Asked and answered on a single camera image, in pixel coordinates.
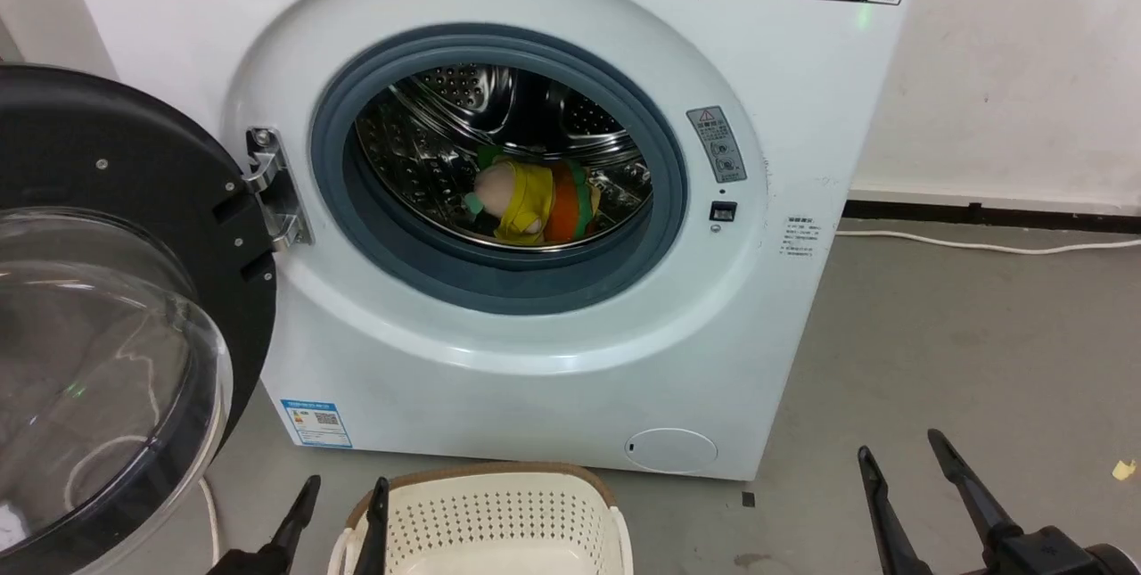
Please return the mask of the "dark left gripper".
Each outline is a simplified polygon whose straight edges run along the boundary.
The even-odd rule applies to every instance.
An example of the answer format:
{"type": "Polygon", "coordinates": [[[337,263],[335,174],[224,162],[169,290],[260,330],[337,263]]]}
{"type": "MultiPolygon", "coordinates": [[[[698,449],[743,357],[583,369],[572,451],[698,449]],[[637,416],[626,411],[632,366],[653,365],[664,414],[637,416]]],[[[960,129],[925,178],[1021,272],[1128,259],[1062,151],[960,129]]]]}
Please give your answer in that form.
{"type": "MultiPolygon", "coordinates": [[[[266,544],[253,552],[232,549],[221,554],[207,574],[274,575],[290,572],[301,535],[311,521],[321,485],[322,478],[317,473],[306,478],[293,505],[266,544]]],[[[364,519],[367,521],[367,528],[361,538],[354,567],[357,575],[386,572],[389,491],[390,481],[386,477],[380,477],[365,508],[364,519]]]]}

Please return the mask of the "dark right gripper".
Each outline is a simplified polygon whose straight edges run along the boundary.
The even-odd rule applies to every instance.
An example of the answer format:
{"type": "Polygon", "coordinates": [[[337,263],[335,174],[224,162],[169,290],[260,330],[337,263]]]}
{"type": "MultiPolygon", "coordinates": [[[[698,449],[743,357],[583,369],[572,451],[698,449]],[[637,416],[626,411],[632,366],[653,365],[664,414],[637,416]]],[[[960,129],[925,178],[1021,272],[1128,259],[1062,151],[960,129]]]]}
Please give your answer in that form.
{"type": "MultiPolygon", "coordinates": [[[[946,481],[958,489],[968,515],[985,546],[984,568],[976,574],[1138,574],[1138,561],[1119,546],[1101,543],[1079,546],[1053,526],[1023,533],[981,477],[958,454],[946,434],[926,431],[946,481]]],[[[874,538],[883,574],[932,575],[903,528],[889,499],[889,486],[872,450],[858,450],[858,465],[866,494],[874,538]]]]}

